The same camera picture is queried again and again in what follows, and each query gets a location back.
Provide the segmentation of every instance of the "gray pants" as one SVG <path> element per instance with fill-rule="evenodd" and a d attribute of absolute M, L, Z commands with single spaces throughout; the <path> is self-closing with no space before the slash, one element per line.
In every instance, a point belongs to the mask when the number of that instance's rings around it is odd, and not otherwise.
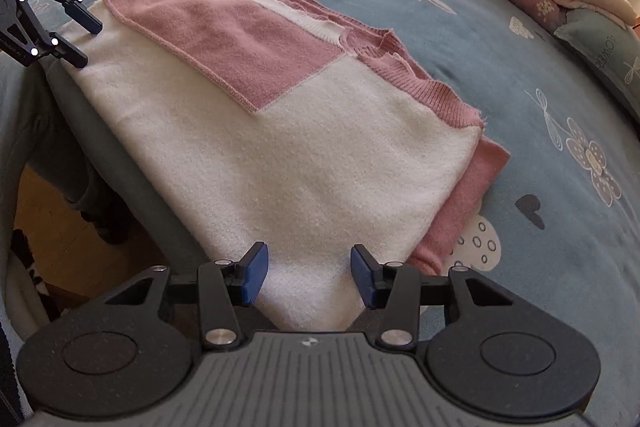
<path fill-rule="evenodd" d="M 29 317 L 11 317 L 11 310 L 24 315 L 28 306 L 16 306 L 10 288 L 15 274 L 10 252 L 18 196 L 18 182 L 28 165 L 57 188 L 76 210 L 96 213 L 107 202 L 104 182 L 87 162 L 75 137 L 66 124 L 47 85 L 39 64 L 25 71 L 17 62 L 6 60 L 0 77 L 0 325 L 9 342 L 12 358 L 24 340 L 17 322 Z M 30 299 L 25 295 L 18 298 Z M 23 411 L 28 406 L 21 396 Z"/>

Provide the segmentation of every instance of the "pink and white sweater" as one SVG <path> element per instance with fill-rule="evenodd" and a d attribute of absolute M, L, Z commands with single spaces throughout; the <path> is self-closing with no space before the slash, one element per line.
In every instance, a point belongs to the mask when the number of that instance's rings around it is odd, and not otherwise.
<path fill-rule="evenodd" d="M 270 247 L 281 328 L 362 311 L 350 249 L 439 273 L 508 159 L 391 30 L 313 0 L 101 0 L 87 99 L 212 259 Z"/>

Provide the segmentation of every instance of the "pillow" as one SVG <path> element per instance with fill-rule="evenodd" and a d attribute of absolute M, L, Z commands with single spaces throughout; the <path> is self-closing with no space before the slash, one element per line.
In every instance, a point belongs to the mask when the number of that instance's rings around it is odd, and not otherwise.
<path fill-rule="evenodd" d="M 640 123 L 640 39 L 604 15 L 571 10 L 554 36 L 574 49 Z"/>

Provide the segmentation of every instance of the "bed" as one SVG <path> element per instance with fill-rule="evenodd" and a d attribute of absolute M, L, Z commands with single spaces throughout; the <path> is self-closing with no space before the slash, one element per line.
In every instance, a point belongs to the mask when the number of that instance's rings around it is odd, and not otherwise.
<path fill-rule="evenodd" d="M 509 0 L 317 1 L 394 28 L 423 68 L 482 110 L 486 135 L 511 160 L 445 264 L 470 264 L 584 333 L 602 362 L 587 415 L 598 425 L 631 425 L 640 413 L 640 143 L 630 117 Z M 45 27 L 66 22 L 54 3 L 31 3 Z M 43 64 L 87 156 L 172 267 L 187 273 L 205 262 L 71 77 L 55 60 Z M 423 313 L 423 338 L 443 327 L 440 315 Z"/>

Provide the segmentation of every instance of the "pink sweater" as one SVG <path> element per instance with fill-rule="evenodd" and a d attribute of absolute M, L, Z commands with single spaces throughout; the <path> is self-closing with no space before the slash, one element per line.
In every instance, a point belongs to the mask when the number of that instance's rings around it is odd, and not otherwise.
<path fill-rule="evenodd" d="M 213 259 L 270 245 L 258 305 L 340 329 L 351 245 L 439 273 L 508 154 L 392 30 L 313 0 L 103 0 L 69 70 Z"/>

